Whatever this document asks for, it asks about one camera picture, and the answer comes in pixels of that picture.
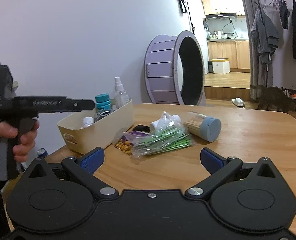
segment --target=orange shoe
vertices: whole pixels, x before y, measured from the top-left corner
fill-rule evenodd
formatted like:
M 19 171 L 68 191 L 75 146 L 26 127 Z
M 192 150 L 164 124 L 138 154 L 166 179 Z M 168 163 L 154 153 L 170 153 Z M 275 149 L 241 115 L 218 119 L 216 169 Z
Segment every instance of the orange shoe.
M 293 97 L 292 97 L 292 99 L 296 99 L 296 94 L 293 94 Z

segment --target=blue gripper pad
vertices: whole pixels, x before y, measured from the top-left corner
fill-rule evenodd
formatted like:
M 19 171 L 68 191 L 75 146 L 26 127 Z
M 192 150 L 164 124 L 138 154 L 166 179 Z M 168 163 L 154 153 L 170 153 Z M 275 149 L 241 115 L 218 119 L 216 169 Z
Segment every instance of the blue gripper pad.
M 200 162 L 210 174 L 214 174 L 225 166 L 224 160 L 216 155 L 215 152 L 208 148 L 203 148 L 200 152 Z
M 105 152 L 97 147 L 82 157 L 78 158 L 77 164 L 91 175 L 100 168 L 105 159 Z

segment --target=human hand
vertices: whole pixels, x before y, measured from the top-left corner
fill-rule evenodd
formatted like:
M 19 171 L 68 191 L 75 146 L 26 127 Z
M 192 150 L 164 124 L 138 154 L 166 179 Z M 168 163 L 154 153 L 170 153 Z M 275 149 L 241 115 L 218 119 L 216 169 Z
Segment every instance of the human hand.
M 17 162 L 25 162 L 28 159 L 28 152 L 35 146 L 35 138 L 37 137 L 37 130 L 39 122 L 36 121 L 32 131 L 24 134 L 20 138 L 21 144 L 13 147 L 14 159 Z M 0 122 L 0 138 L 15 138 L 18 135 L 18 129 L 12 127 L 7 122 Z

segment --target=kitchen cabinet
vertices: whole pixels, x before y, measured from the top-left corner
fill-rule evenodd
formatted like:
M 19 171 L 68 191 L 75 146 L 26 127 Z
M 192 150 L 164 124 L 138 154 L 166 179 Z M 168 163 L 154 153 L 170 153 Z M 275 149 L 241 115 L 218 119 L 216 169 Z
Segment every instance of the kitchen cabinet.
M 228 58 L 230 68 L 250 69 L 249 41 L 208 42 L 209 60 Z
M 238 68 L 250 69 L 249 42 L 236 41 Z
M 205 14 L 237 13 L 245 15 L 242 0 L 202 0 Z

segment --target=range hood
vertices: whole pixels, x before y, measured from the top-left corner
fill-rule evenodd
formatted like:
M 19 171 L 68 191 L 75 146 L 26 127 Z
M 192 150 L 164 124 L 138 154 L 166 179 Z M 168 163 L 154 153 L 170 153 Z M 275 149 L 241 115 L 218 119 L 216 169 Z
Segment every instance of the range hood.
M 207 19 L 228 19 L 228 18 L 237 18 L 237 13 L 216 13 L 206 15 Z

